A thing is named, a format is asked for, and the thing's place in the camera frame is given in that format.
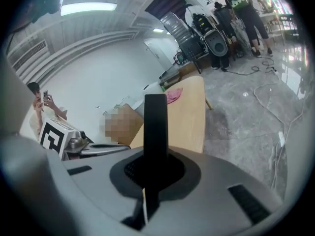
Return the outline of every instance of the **white ceiling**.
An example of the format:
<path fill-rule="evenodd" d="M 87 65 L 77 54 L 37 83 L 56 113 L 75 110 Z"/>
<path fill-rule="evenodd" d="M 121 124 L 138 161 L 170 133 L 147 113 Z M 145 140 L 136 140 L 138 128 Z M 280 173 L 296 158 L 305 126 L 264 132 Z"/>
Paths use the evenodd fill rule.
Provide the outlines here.
<path fill-rule="evenodd" d="M 91 0 L 63 0 L 64 4 Z M 137 31 L 142 36 L 161 28 L 159 20 L 145 12 L 152 0 L 97 0 L 117 3 L 115 11 L 83 12 L 61 16 L 46 14 L 34 24 L 14 34 L 8 57 L 13 64 L 38 42 L 45 40 L 50 54 L 86 38 L 112 31 Z"/>

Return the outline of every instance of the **ceiling light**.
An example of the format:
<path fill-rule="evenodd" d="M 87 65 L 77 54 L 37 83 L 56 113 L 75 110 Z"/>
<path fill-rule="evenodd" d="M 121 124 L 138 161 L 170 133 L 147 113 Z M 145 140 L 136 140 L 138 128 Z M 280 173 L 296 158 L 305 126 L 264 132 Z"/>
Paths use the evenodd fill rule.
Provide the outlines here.
<path fill-rule="evenodd" d="M 163 32 L 164 30 L 163 30 L 163 29 L 155 28 L 153 31 L 154 31 L 154 32 Z"/>
<path fill-rule="evenodd" d="M 108 2 L 81 2 L 63 5 L 61 7 L 60 15 L 68 15 L 83 11 L 95 11 L 95 10 L 115 10 L 116 3 Z"/>

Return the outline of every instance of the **gray tile floor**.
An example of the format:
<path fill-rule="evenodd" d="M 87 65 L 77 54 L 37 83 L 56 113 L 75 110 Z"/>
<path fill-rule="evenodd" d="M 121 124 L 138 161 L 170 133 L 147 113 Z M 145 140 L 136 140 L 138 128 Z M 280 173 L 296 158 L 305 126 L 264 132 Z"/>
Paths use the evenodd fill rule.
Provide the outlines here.
<path fill-rule="evenodd" d="M 274 47 L 274 67 L 278 75 L 268 71 L 262 61 L 265 58 L 244 57 L 231 62 L 230 71 L 252 72 L 258 66 L 259 72 L 240 76 L 221 70 L 204 69 L 206 97 L 213 110 L 206 110 L 206 135 L 204 153 L 226 159 L 239 166 L 253 177 L 272 186 L 274 179 L 275 147 L 279 156 L 288 126 L 302 111 L 303 101 L 313 94 L 313 74 L 308 67 L 307 53 L 301 45 L 287 44 Z M 256 95 L 285 124 L 263 108 Z M 310 105 L 306 101 L 304 112 Z M 275 191 L 284 198 L 286 187 L 286 154 L 282 152 L 277 167 L 278 177 Z"/>

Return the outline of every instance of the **standing person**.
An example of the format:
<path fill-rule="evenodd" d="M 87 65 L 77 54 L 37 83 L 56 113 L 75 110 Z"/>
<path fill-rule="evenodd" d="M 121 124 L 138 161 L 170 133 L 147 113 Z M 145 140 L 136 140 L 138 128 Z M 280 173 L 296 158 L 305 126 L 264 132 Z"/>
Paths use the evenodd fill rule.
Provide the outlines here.
<path fill-rule="evenodd" d="M 31 82 L 27 84 L 27 87 L 35 95 L 35 100 L 32 103 L 34 108 L 34 113 L 30 117 L 29 124 L 33 130 L 36 138 L 39 138 L 41 128 L 45 119 L 54 119 L 57 120 L 58 116 L 67 120 L 66 114 L 61 111 L 56 104 L 51 95 L 48 95 L 44 98 L 44 102 L 41 100 L 41 93 L 39 90 L 39 84 L 36 82 Z"/>
<path fill-rule="evenodd" d="M 252 0 L 225 0 L 225 3 L 233 20 L 236 19 L 235 14 L 243 20 L 247 36 L 249 40 L 252 41 L 252 44 L 254 45 L 256 50 L 254 55 L 258 58 L 261 57 L 258 45 L 258 36 L 255 30 L 256 26 L 261 37 L 263 38 L 265 45 L 268 48 L 268 55 L 272 56 L 273 54 L 270 48 L 270 39 L 268 37 L 268 33 L 261 18 L 252 5 Z"/>

